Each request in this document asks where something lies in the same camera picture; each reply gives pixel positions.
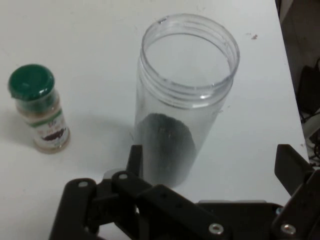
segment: spice jar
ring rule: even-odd
[[[19,67],[8,83],[16,108],[29,126],[36,147],[44,153],[62,150],[70,138],[54,86],[51,71],[37,64]]]

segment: jar rim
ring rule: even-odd
[[[158,73],[150,64],[147,55],[146,55],[146,50],[148,48],[148,45],[146,44],[147,42],[147,38],[149,37],[150,32],[152,32],[153,30],[157,29],[164,21],[168,21],[168,20],[177,20],[177,19],[187,19],[190,18],[193,21],[196,21],[196,23],[206,23],[206,24],[210,24],[212,26],[214,26],[215,28],[219,29],[219,31],[221,31],[225,36],[227,36],[227,40],[229,40],[232,43],[232,46],[235,49],[235,57],[236,57],[236,62],[234,64],[234,66],[232,66],[232,68],[230,69],[230,73],[222,78],[220,81],[215,82],[215,83],[211,83],[208,85],[201,85],[201,86],[188,86],[185,84],[181,84],[181,83],[177,83],[175,82],[173,79],[169,79],[167,77],[162,76],[160,73]],[[236,42],[236,40],[234,39],[234,37],[231,35],[231,33],[221,24],[215,22],[214,20],[204,17],[204,16],[200,16],[200,15],[196,15],[196,14],[190,14],[190,13],[178,13],[178,14],[172,14],[172,15],[168,15],[166,17],[163,17],[161,19],[159,19],[158,21],[154,22],[152,25],[150,25],[148,27],[148,29],[145,31],[143,38],[142,38],[142,44],[141,44],[141,50],[140,50],[140,56],[143,59],[143,62],[145,64],[145,68],[148,68],[148,71],[150,71],[150,73],[154,76],[156,76],[157,81],[161,82],[161,85],[163,85],[165,88],[168,89],[176,89],[179,88],[180,90],[184,91],[184,92],[188,92],[188,93],[195,93],[195,92],[202,92],[202,91],[213,91],[216,88],[219,88],[221,85],[224,85],[226,82],[228,82],[228,80],[232,80],[237,72],[238,66],[239,66],[239,62],[240,62],[240,50],[239,50],[239,46]]]

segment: cable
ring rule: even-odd
[[[307,120],[309,120],[310,118],[312,118],[312,117],[314,117],[314,116],[316,116],[316,115],[319,115],[319,114],[320,114],[320,111],[319,111],[319,112],[316,112],[315,114],[312,114],[312,115],[310,115],[310,116],[304,117],[304,116],[302,115],[302,113],[299,111],[299,115],[300,115],[300,117],[302,118],[302,119],[300,119],[300,121],[301,121],[302,124],[304,124]]]

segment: transparent cylinder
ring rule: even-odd
[[[238,45],[218,23],[176,14],[145,32],[137,68],[134,142],[143,178],[170,187],[187,176],[233,84]]]

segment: black bracket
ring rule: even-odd
[[[291,199],[275,203],[192,203],[141,175],[142,148],[132,146],[126,171],[96,184],[82,178],[64,189],[50,240],[103,240],[115,223],[133,240],[319,240],[320,171],[290,145],[277,148],[275,174]]]

